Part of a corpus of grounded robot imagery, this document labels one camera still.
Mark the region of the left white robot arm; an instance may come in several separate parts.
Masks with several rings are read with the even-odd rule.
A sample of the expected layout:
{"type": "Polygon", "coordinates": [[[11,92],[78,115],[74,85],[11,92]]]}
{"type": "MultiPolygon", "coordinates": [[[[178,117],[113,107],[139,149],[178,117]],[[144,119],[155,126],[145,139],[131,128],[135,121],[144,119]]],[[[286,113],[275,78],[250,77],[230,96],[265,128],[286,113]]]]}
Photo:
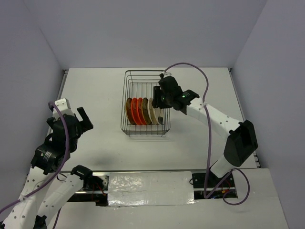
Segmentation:
{"type": "Polygon", "coordinates": [[[45,197],[51,182],[60,173],[70,154],[77,149],[78,139],[93,129],[83,107],[77,108],[81,121],[70,108],[51,105],[50,109],[53,116],[47,119],[47,124],[52,132],[36,148],[18,200],[1,209],[1,212],[11,209],[10,214],[0,223],[2,229],[45,229],[76,191],[88,190],[93,186],[92,171],[77,165],[61,186],[48,198],[45,197]]]}

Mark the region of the cream plate with black mark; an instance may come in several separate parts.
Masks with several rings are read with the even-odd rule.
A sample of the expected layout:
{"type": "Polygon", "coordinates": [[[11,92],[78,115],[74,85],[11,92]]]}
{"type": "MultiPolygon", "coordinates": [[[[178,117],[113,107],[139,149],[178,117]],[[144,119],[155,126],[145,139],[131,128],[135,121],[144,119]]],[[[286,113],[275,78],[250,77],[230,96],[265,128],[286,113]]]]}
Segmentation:
{"type": "Polygon", "coordinates": [[[164,121],[164,113],[161,108],[153,108],[153,112],[157,121],[157,124],[162,125],[164,121]]]}

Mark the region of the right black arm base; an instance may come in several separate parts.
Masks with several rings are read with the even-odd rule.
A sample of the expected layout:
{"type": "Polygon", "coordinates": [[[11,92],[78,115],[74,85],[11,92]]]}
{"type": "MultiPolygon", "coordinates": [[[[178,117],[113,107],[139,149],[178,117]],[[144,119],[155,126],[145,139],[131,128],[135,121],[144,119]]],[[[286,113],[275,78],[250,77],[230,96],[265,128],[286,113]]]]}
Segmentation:
{"type": "MultiPolygon", "coordinates": [[[[217,178],[214,175],[209,175],[207,180],[207,191],[212,191],[216,185],[221,181],[221,178],[217,178]]],[[[192,173],[192,177],[189,180],[189,183],[193,186],[193,189],[195,191],[203,191],[204,190],[204,183],[205,183],[205,173],[192,173]]],[[[223,181],[216,191],[220,190],[226,190],[226,189],[234,189],[235,188],[235,182],[233,175],[230,175],[228,178],[226,178],[225,181],[223,181]]]]}

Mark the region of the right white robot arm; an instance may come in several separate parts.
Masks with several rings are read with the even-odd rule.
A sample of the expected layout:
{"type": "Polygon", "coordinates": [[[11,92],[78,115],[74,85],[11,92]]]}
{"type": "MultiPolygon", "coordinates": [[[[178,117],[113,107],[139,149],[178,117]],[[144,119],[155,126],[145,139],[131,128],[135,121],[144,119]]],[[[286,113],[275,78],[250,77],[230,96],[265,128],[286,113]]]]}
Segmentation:
{"type": "Polygon", "coordinates": [[[154,87],[154,108],[173,108],[197,119],[225,140],[223,155],[211,166],[208,183],[219,186],[224,176],[233,168],[240,167],[258,148],[252,122],[231,118],[211,105],[204,103],[199,94],[192,90],[183,91],[171,75],[160,74],[158,86],[154,87]]]}

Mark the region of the orange plastic plate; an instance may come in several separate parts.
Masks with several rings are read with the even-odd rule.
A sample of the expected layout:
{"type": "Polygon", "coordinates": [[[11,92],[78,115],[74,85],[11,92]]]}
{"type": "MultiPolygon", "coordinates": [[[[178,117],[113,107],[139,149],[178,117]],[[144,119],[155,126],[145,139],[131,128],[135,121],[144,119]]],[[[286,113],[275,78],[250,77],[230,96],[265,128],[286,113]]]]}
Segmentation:
{"type": "Polygon", "coordinates": [[[132,117],[136,125],[142,125],[140,118],[138,116],[138,109],[137,109],[137,98],[133,98],[131,102],[131,109],[132,109],[132,117]]]}

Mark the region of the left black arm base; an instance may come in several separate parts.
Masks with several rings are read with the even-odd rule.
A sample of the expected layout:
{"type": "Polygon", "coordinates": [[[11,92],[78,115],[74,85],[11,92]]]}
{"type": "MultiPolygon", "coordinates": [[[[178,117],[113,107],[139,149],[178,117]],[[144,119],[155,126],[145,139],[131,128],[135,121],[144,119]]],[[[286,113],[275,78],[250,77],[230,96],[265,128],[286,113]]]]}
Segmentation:
{"type": "Polygon", "coordinates": [[[108,206],[108,178],[95,176],[93,171],[78,165],[72,169],[71,175],[77,175],[81,179],[82,187],[70,199],[69,202],[93,202],[96,206],[108,206]]]}

